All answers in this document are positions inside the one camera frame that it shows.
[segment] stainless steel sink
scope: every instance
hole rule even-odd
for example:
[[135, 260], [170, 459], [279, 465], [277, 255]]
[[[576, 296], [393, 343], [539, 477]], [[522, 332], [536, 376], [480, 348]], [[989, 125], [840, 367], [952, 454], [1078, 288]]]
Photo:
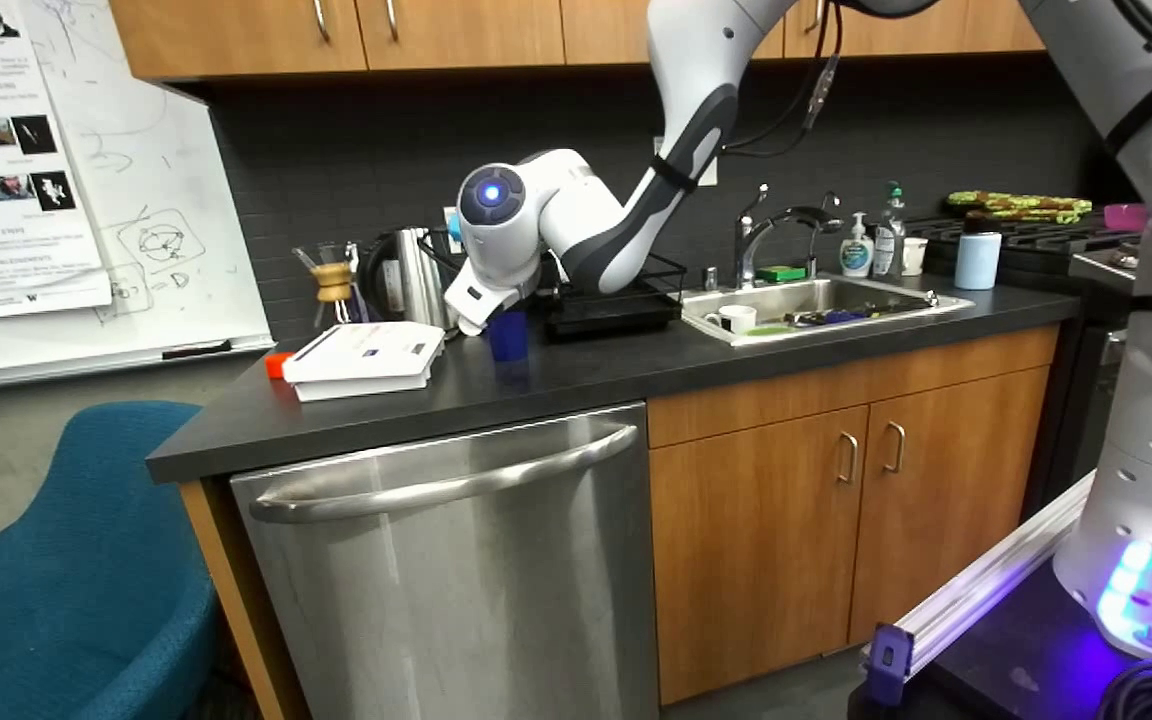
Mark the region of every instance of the stainless steel sink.
[[[964, 296], [937, 296], [921, 288], [854, 282], [854, 277], [691, 293], [691, 296], [680, 296], [680, 304], [685, 304], [685, 323], [734, 348], [785, 343], [785, 339], [804, 339], [804, 336], [836, 336], [836, 332], [910, 323], [910, 319], [971, 309], [971, 301]], [[726, 319], [734, 304], [738, 309], [746, 304], [755, 313], [748, 332], [734, 332], [734, 319]]]

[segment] dishwasher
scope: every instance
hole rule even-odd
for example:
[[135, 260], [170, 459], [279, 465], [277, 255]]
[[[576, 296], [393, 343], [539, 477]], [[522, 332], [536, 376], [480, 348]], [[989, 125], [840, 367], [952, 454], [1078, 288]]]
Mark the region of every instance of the dishwasher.
[[645, 403], [232, 477], [321, 720], [657, 715]]

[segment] wooden cabinet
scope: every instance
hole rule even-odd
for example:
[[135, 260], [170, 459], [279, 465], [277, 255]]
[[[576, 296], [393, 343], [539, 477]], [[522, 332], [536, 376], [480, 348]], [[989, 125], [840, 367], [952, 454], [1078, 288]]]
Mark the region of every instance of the wooden cabinet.
[[144, 80], [565, 66], [560, 0], [114, 0]]
[[870, 640], [1022, 519], [1056, 328], [663, 395], [659, 706]]
[[[649, 0], [565, 0], [567, 66], [649, 66]], [[785, 56], [776, 23], [755, 61]]]
[[[802, 29], [811, 23], [818, 4], [788, 12], [785, 56], [811, 56], [818, 42]], [[937, 0], [928, 12], [910, 20], [876, 20], [846, 12], [846, 56], [970, 56], [970, 54], [1042, 54], [1022, 4], [1001, 0]]]
[[144, 80], [363, 68], [354, 0], [114, 0], [114, 16]]

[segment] chair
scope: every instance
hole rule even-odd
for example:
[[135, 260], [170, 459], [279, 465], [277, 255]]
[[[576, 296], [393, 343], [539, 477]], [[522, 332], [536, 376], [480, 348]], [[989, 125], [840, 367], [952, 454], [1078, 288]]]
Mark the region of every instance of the chair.
[[63, 423], [50, 480], [0, 532], [0, 715], [184, 715], [211, 670], [216, 598], [171, 483], [144, 473], [189, 403]]

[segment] black backsplash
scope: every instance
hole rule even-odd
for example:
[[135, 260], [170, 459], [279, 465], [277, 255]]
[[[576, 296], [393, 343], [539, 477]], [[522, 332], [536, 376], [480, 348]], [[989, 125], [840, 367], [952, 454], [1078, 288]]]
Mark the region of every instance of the black backsplash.
[[[776, 121], [804, 75], [807, 66], [755, 66], [738, 136]], [[645, 68], [216, 91], [211, 114], [277, 339], [305, 336], [317, 313], [298, 245], [440, 224], [466, 172], [539, 147], [585, 153], [625, 202], [659, 132]], [[952, 188], [1098, 202], [1126, 188], [1050, 56], [846, 61], [818, 132], [792, 136], [795, 121], [755, 146], [759, 156], [721, 156], [721, 188], [701, 188], [657, 251], [687, 264], [687, 282], [703, 264], [734, 277], [734, 219], [755, 186], [772, 186], [772, 207], [840, 191], [876, 214], [899, 180], [913, 218], [937, 214]], [[772, 245], [770, 255], [804, 251], [807, 237], [785, 228]]]

